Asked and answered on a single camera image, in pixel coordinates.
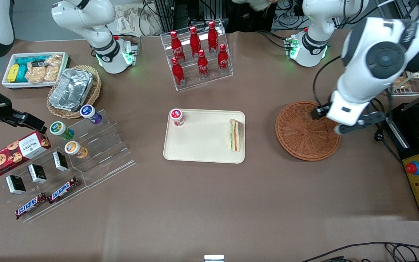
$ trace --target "wicker basket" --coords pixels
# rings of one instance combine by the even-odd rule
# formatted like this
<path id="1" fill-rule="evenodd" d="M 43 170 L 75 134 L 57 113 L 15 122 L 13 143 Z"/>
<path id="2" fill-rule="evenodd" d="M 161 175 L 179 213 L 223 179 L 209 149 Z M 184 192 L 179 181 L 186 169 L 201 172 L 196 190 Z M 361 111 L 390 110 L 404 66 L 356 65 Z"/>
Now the wicker basket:
<path id="1" fill-rule="evenodd" d="M 276 136 L 282 147 L 302 160 L 323 160 L 339 147 L 340 136 L 334 132 L 337 123 L 329 118 L 311 118 L 316 106 L 314 102 L 297 101 L 282 109 L 276 119 Z"/>
<path id="2" fill-rule="evenodd" d="M 88 93 L 87 98 L 85 99 L 85 104 L 92 105 L 95 102 L 95 100 L 98 98 L 98 96 L 100 96 L 101 79 L 98 74 L 98 71 L 96 71 L 96 69 L 91 66 L 85 66 L 85 65 L 74 66 L 72 68 L 85 70 L 93 74 L 93 77 L 94 77 L 93 86 L 91 87 L 90 92 Z M 67 110 L 57 109 L 57 108 L 52 107 L 51 104 L 49 104 L 49 97 L 51 96 L 51 94 L 53 94 L 53 91 L 55 91 L 57 85 L 58 83 L 56 82 L 56 84 L 53 86 L 53 88 L 51 88 L 51 91 L 48 94 L 48 99 L 46 103 L 48 105 L 49 111 L 53 113 L 55 116 L 60 116 L 66 119 L 79 118 L 80 112 L 71 112 Z"/>

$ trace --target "yellow package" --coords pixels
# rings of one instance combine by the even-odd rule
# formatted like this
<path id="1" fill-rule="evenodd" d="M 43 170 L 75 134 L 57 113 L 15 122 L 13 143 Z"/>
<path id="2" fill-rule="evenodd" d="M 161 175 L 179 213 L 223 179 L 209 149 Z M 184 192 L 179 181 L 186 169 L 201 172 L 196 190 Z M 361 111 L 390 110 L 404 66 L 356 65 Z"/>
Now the yellow package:
<path id="1" fill-rule="evenodd" d="M 15 64 L 11 66 L 11 68 L 9 69 L 9 73 L 7 74 L 7 81 L 11 83 L 15 82 L 18 72 L 19 72 L 19 64 Z"/>

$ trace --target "brown table surface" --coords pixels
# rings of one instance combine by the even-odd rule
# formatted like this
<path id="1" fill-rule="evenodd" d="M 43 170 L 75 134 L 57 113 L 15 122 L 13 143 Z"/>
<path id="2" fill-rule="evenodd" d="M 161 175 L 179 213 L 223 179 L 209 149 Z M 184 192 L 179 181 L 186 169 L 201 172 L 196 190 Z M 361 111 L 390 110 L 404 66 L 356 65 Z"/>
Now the brown table surface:
<path id="1" fill-rule="evenodd" d="M 321 64 L 340 53 L 345 36 L 336 30 Z M 281 262 L 357 242 L 419 244 L 419 212 L 406 176 L 374 141 L 374 128 L 343 136 L 338 151 L 319 162 L 295 159 L 278 143 L 277 114 L 288 103 L 313 100 L 311 84 L 320 66 L 287 61 L 283 50 L 256 33 L 228 39 L 234 76 L 179 93 L 159 37 L 144 38 L 137 65 L 118 75 L 98 65 L 84 40 L 17 41 L 12 53 L 65 51 L 71 65 L 97 68 L 103 86 L 95 107 L 118 121 L 137 164 L 32 223 L 15 221 L 3 200 L 7 189 L 0 188 L 0 261 L 190 262 L 224 254 L 228 262 Z M 321 73 L 322 101 L 342 72 L 337 61 Z M 60 118 L 46 107 L 48 91 L 0 86 L 15 109 L 50 124 Z M 245 113 L 245 161 L 164 159 L 172 108 Z M 0 148 L 28 132 L 0 123 Z M 390 258 L 381 246 L 337 255 Z"/>

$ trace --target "coca-cola bottle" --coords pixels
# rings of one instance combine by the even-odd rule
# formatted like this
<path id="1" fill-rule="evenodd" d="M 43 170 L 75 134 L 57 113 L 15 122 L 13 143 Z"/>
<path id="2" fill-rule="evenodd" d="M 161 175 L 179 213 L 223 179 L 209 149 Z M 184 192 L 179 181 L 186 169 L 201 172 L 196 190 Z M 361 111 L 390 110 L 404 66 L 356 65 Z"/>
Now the coca-cola bottle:
<path id="1" fill-rule="evenodd" d="M 177 38 L 176 31 L 171 31 L 171 47 L 174 52 L 174 57 L 177 58 L 180 63 L 185 62 L 182 43 L 180 42 L 179 38 Z"/>
<path id="2" fill-rule="evenodd" d="M 209 21 L 209 32 L 208 32 L 208 49 L 209 53 L 215 55 L 219 51 L 218 33 L 216 32 L 216 22 Z"/>
<path id="3" fill-rule="evenodd" d="M 200 73 L 200 78 L 201 79 L 207 79 L 209 78 L 209 70 L 208 70 L 208 60 L 206 60 L 205 57 L 205 51 L 203 51 L 202 49 L 200 49 L 200 51 L 198 51 L 198 72 Z"/>
<path id="4" fill-rule="evenodd" d="M 200 38 L 196 34 L 196 27 L 190 27 L 190 47 L 193 59 L 198 59 L 198 51 L 201 49 Z"/>
<path id="5" fill-rule="evenodd" d="M 172 74 L 174 75 L 176 84 L 178 86 L 184 86 L 185 77 L 183 76 L 183 69 L 182 69 L 182 66 L 179 64 L 179 60 L 173 57 L 171 58 L 171 62 L 172 62 Z"/>
<path id="6" fill-rule="evenodd" d="M 225 44 L 221 44 L 219 48 L 220 48 L 220 51 L 218 55 L 218 65 L 219 65 L 218 71 L 221 75 L 225 75 L 229 71 L 229 66 L 227 64 L 229 56 L 227 55 Z"/>

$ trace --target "person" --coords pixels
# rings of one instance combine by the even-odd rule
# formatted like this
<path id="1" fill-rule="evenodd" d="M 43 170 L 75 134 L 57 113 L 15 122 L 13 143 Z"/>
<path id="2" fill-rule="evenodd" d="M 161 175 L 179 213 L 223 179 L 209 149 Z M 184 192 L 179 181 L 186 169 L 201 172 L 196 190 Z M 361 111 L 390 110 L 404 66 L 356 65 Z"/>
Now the person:
<path id="1" fill-rule="evenodd" d="M 271 31 L 278 0 L 228 0 L 226 33 Z"/>

